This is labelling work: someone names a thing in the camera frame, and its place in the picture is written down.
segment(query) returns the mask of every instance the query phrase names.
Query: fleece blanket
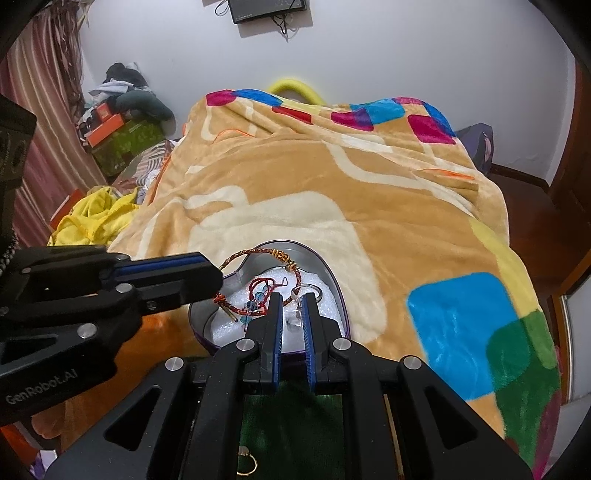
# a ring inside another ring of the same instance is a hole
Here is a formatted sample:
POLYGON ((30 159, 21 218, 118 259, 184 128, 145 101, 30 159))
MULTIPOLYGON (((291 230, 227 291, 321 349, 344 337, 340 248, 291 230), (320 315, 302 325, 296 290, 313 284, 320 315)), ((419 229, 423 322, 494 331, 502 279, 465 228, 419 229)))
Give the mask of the fleece blanket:
MULTIPOLYGON (((413 98, 326 107, 223 90, 188 124, 153 201, 110 250, 201 251, 219 265, 265 241, 308 245, 339 282, 354 340, 425 359, 541 477, 560 405, 556 353, 509 248, 502 194, 443 115, 413 98)), ((64 446, 156 362, 200 354, 187 309, 146 317, 117 376, 63 407, 64 446)))

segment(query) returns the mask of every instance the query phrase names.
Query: orange box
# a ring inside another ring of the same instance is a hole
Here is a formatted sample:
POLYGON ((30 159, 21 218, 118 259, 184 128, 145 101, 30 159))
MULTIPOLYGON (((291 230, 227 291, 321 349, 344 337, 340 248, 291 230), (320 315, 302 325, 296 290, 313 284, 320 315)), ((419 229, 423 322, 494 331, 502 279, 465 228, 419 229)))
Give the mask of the orange box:
POLYGON ((88 134, 86 139, 91 147, 97 146, 101 143, 105 138, 107 138, 111 133, 113 133, 118 128, 121 128, 125 125, 125 121, 120 113, 117 115, 113 115, 111 118, 107 119, 104 124, 99 125, 96 127, 92 132, 88 134))
POLYGON ((96 107, 96 113, 99 114, 100 121, 103 123, 113 116, 111 110, 109 109, 109 105, 106 103, 101 103, 98 107, 96 107))

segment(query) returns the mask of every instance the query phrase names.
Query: green box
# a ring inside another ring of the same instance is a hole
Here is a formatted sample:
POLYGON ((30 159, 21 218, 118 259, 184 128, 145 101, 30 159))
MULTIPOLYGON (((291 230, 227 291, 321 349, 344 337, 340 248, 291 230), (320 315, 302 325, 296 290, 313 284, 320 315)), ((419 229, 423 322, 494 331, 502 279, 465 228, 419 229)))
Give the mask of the green box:
POLYGON ((115 130, 91 152, 105 177, 122 172, 137 155, 164 140, 159 125, 147 120, 130 120, 115 130))

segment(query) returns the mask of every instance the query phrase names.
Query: white foam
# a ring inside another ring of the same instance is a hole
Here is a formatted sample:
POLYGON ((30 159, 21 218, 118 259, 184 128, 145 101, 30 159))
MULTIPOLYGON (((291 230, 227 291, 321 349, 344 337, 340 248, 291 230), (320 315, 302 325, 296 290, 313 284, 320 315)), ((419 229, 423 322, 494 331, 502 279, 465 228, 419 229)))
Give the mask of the white foam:
MULTIPOLYGON (((300 271, 302 283, 315 285, 322 290, 322 300, 318 304, 318 311, 320 312, 320 315, 336 320, 339 324, 341 335, 344 335, 345 327, 340 317, 335 297, 328 286, 322 282, 322 280, 315 273, 308 273, 304 270, 300 271)), ((280 293, 284 300, 290 296, 291 289, 296 286, 296 275, 291 272, 287 272, 284 267, 272 268, 261 275, 258 275, 256 278, 261 277, 272 278, 278 284, 281 284, 282 282, 287 283, 287 286, 277 287, 274 290, 274 292, 280 293)), ((228 296, 228 302, 240 309, 243 309, 244 304, 249 299, 248 285, 228 296)), ((262 285, 257 287, 256 290, 258 291, 260 288, 262 288, 262 285)), ((318 292, 314 291, 310 287, 302 287, 300 294, 305 294, 308 292, 312 292, 315 296, 318 296, 318 292)), ((296 305, 295 302, 292 301, 287 307, 283 309, 283 343, 281 348, 283 353, 299 352, 304 349, 304 334, 302 328, 287 324, 287 321, 292 322, 295 320, 295 317, 296 305)), ((234 322, 222 309, 219 309, 214 315, 211 323, 211 331, 213 337, 211 340, 215 345, 220 347, 235 342, 236 340, 240 340, 245 336, 242 324, 240 322, 234 322)))

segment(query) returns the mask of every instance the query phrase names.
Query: red curtain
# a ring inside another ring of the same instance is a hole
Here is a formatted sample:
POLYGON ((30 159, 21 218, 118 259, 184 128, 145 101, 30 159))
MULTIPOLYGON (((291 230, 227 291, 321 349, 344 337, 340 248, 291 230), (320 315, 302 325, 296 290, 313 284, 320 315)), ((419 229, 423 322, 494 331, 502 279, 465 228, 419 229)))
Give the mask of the red curtain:
POLYGON ((76 1, 54 0, 0 64, 0 93, 37 116, 14 213, 14 229, 27 247, 47 244, 51 216, 67 195, 106 184, 74 127, 83 106, 78 10, 76 1))

